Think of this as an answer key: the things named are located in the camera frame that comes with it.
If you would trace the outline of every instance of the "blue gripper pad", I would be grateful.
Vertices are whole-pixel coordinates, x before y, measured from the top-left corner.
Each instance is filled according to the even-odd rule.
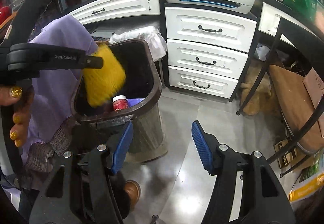
[[[204,169],[211,174],[213,171],[213,154],[206,143],[204,134],[205,132],[199,122],[194,121],[191,126],[191,135]]]
[[[122,168],[126,153],[133,140],[133,124],[129,123],[112,156],[111,172],[115,175]]]

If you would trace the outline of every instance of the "brush bristles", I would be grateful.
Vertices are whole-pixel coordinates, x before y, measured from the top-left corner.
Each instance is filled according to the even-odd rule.
[[[102,44],[92,56],[103,59],[101,69],[83,70],[88,103],[90,106],[96,107],[103,105],[107,99],[122,88],[126,75],[123,67],[107,45]]]

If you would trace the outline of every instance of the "jar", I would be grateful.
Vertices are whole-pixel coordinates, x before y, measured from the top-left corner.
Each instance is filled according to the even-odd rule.
[[[114,111],[127,109],[129,107],[126,96],[118,95],[112,99],[112,108]]]

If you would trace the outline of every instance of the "screw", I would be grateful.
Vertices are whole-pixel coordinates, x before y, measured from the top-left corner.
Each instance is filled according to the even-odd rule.
[[[71,155],[72,155],[72,153],[71,153],[70,151],[66,151],[66,152],[63,154],[63,156],[64,156],[65,158],[69,158]]]
[[[98,151],[104,151],[106,150],[107,146],[106,145],[98,145],[97,150]]]
[[[254,151],[253,152],[253,155],[257,158],[260,158],[262,156],[261,152],[260,151]]]
[[[226,151],[228,149],[228,146],[221,144],[221,145],[219,145],[219,149],[221,149],[222,151]]]

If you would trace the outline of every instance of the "box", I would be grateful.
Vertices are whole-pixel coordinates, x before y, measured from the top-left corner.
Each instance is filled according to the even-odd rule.
[[[323,97],[324,93],[324,83],[320,76],[316,73],[314,68],[312,68],[309,73],[306,75],[303,80],[306,90],[312,100],[314,108],[317,107],[320,100]],[[322,134],[322,138],[324,138],[324,114],[322,114],[319,118],[320,131]]]
[[[273,148],[275,152],[278,152],[281,148],[283,148],[288,143],[288,140],[280,141],[278,144],[276,144]],[[293,160],[293,158],[296,156],[296,149],[293,149],[288,154],[285,154],[284,156],[281,156],[277,159],[279,168],[282,169],[283,167],[286,167],[289,165],[289,163]]]

